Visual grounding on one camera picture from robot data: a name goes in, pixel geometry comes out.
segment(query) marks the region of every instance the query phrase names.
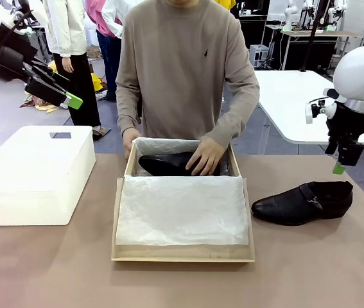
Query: white shirt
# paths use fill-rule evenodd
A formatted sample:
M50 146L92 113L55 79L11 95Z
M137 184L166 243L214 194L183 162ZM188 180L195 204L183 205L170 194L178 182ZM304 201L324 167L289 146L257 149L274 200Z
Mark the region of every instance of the white shirt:
M86 53L85 10L82 0L44 0L49 50L64 58Z
M124 23L130 9L142 1L144 0L106 0L102 8L102 17L115 37L120 39L123 33L123 26L116 23L115 19Z

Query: man's left hand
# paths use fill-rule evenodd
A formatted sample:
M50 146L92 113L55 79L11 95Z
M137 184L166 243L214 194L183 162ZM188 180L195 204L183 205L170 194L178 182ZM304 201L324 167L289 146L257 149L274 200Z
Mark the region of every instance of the man's left hand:
M212 175L224 153L225 148L223 146L210 137L204 137L199 144L199 147L187 163L186 170L192 168L193 164L200 159L199 163L193 170L192 175L196 175L203 168L204 169L200 175Z

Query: hand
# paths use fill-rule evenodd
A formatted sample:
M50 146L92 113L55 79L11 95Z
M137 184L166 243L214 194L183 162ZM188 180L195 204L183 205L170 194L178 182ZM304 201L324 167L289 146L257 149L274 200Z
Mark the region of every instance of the hand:
M209 137L204 137L187 163L186 170L192 168L193 164L200 159L192 175L196 175L203 168L200 175L212 175L224 153L225 148L223 146Z
M73 67L70 58L62 58L62 65L65 71L67 71L68 73L73 73Z
M125 157L129 158L132 149L132 141L138 137L142 137L141 133L135 128L128 128L123 132L123 148L125 149Z

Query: sweater cuff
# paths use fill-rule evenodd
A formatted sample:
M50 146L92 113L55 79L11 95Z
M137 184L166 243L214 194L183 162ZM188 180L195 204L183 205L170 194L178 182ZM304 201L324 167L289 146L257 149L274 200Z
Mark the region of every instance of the sweater cuff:
M120 127L120 134L123 137L123 133L125 132L125 130L127 130L128 128L136 128L136 122L131 118L131 117L121 117L118 121L117 124Z
M232 134L227 130L224 130L223 127L221 127L220 125L216 125L213 130L205 134L205 137L213 139L225 149L227 149L227 146L232 140Z

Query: floor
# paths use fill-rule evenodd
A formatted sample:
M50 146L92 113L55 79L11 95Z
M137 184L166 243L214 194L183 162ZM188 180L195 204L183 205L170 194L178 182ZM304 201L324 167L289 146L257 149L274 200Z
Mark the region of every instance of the floor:
M98 76L104 75L102 61L93 62L95 73ZM18 108L23 99L21 92L23 84L19 82L0 83L0 144L4 142L18 127L26 124L66 124L72 125L69 115L65 110L46 114L34 108ZM225 90L226 102L223 109L228 109L231 95ZM117 128L117 108L115 103L99 101L101 122L112 131L98 143L95 143L97 153L123 153L122 139ZM264 123L264 112L256 108L247 124L246 130L240 138L233 140L234 151L237 154L257 154L257 147L261 136L261 129ZM305 146L290 144L286 142L274 128L270 129L266 154L300 154L300 155L321 155L324 154L320 146ZM348 169L361 188L364 190L364 152L356 167Z

